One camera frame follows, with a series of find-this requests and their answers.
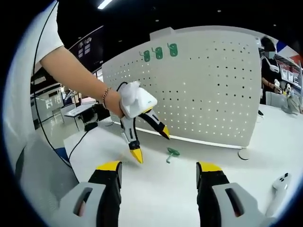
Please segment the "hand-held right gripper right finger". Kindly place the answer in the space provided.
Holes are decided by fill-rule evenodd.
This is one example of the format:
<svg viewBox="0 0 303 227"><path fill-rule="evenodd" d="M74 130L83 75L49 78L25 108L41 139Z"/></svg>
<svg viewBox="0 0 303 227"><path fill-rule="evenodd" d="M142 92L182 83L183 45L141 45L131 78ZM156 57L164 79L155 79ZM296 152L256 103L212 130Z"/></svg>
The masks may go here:
<svg viewBox="0 0 303 227"><path fill-rule="evenodd" d="M196 163L197 205L202 227L259 227L257 200L212 163Z"/></svg>

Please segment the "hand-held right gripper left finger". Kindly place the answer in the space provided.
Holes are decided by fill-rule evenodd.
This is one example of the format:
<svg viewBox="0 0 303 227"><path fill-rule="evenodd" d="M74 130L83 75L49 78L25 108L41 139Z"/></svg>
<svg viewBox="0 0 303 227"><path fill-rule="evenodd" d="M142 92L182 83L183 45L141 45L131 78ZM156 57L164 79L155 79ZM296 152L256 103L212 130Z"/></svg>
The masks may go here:
<svg viewBox="0 0 303 227"><path fill-rule="evenodd" d="M121 204L122 162L112 161L96 168L60 201L61 227L117 227Z"/></svg>

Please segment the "person's left hand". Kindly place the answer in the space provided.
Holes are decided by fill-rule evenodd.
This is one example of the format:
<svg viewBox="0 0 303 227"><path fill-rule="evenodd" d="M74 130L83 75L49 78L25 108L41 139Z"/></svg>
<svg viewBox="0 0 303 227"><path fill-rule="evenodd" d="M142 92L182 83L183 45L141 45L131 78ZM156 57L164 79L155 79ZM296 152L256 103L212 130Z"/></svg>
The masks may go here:
<svg viewBox="0 0 303 227"><path fill-rule="evenodd" d="M120 108L120 95L118 92L109 90L105 98L105 104L107 109L117 117L122 118L124 116L124 113Z"/></svg>

